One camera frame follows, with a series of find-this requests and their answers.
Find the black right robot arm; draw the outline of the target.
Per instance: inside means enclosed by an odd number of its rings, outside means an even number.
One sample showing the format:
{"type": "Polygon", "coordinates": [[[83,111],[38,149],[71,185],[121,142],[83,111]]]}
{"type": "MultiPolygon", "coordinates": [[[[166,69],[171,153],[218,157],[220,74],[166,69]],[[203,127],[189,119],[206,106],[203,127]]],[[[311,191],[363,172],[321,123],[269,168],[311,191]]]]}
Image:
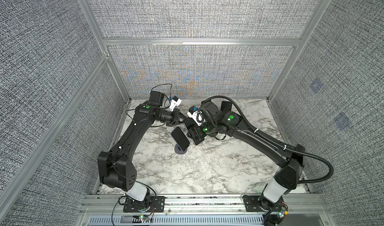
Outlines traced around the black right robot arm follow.
{"type": "Polygon", "coordinates": [[[269,157],[278,167],[273,179],[259,196],[259,205],[266,211],[278,205],[282,196],[297,188],[304,169],[305,148],[293,147],[264,133],[246,119],[234,102],[223,101],[218,108],[211,100],[203,101],[200,107],[190,107],[185,126],[188,137],[194,144],[205,140],[206,136],[224,134],[243,141],[269,157]]]}

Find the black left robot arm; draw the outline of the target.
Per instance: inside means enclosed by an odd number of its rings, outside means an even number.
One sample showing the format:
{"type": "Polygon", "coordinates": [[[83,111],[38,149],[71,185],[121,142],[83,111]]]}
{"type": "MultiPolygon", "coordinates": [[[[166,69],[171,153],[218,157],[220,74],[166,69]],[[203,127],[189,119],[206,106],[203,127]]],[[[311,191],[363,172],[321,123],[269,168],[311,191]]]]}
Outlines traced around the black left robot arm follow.
{"type": "Polygon", "coordinates": [[[169,97],[169,106],[162,107],[165,95],[151,91],[149,100],[134,109],[130,125],[112,148],[98,156],[100,182],[110,188],[118,188],[126,195],[139,202],[150,200],[151,188],[137,181],[137,170],[132,163],[135,151],[144,134],[159,121],[166,126],[183,123],[186,117],[176,107],[182,102],[177,96],[169,97]]]}

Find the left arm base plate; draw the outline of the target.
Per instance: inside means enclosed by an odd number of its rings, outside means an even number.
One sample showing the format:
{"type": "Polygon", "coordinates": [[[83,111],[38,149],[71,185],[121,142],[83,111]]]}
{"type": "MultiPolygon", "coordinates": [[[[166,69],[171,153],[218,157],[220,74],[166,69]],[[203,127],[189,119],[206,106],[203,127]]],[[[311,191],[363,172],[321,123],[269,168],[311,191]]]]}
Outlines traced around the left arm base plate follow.
{"type": "Polygon", "coordinates": [[[151,199],[144,199],[144,201],[133,200],[129,197],[126,198],[124,203],[124,213],[162,213],[165,207],[164,196],[151,196],[151,199]]]}

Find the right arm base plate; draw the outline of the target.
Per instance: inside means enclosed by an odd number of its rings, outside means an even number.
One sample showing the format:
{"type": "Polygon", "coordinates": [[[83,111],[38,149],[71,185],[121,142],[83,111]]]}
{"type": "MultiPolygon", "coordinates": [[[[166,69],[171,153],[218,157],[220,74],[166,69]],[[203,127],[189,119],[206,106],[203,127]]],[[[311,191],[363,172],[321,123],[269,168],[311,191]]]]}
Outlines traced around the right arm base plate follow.
{"type": "Polygon", "coordinates": [[[288,205],[285,203],[284,198],[280,197],[277,203],[269,203],[267,200],[260,200],[260,195],[244,195],[242,200],[247,212],[273,212],[287,211],[288,205]]]}

